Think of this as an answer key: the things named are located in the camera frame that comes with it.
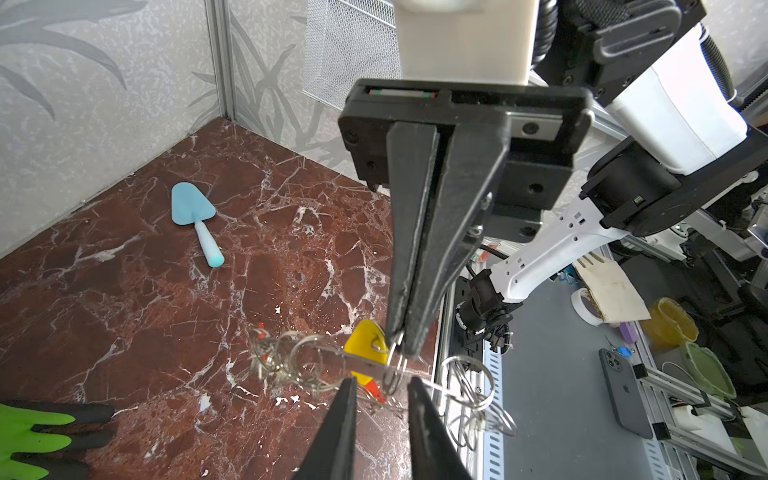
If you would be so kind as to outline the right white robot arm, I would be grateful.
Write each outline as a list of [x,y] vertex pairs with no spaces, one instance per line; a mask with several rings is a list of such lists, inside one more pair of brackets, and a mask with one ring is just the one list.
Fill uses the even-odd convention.
[[402,76],[360,79],[339,128],[391,195],[389,352],[419,356],[485,237],[523,302],[580,256],[686,219],[767,158],[706,57],[699,1],[398,1]]

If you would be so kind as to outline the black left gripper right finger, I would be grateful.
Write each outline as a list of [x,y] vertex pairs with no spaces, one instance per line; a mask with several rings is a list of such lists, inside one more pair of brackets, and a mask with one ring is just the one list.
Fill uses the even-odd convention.
[[471,480],[424,382],[413,377],[407,392],[412,478]]

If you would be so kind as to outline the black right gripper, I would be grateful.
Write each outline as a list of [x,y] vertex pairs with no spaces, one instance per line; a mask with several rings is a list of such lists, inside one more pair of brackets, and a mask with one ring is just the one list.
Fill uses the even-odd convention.
[[387,340],[418,357],[483,234],[532,240],[592,121],[579,87],[360,79],[338,119],[358,178],[390,190]]

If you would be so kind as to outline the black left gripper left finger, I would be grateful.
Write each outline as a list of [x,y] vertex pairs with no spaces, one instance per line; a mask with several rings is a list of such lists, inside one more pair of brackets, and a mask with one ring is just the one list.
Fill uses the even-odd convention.
[[294,479],[352,479],[358,382],[342,381]]

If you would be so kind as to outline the yellow key tag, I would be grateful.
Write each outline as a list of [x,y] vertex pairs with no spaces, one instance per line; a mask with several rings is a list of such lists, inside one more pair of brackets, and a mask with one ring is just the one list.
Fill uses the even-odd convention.
[[346,341],[344,351],[382,365],[389,354],[383,329],[371,320],[363,320],[357,325]]

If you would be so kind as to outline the metal keyring bunch with tags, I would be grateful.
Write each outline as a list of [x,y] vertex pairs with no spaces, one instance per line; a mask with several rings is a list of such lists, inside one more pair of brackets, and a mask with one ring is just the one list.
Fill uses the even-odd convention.
[[[409,370],[407,360],[390,348],[382,365],[346,353],[328,335],[299,331],[272,335],[258,328],[250,341],[250,350],[251,371],[261,379],[293,384],[319,395],[339,389],[344,379],[354,377],[358,380],[360,399],[368,401],[374,410],[387,409],[399,416],[405,414],[404,388],[413,377],[424,382],[436,408],[434,395],[447,391],[424,373]],[[506,437],[514,437],[518,428],[506,413],[516,427],[516,432]]]

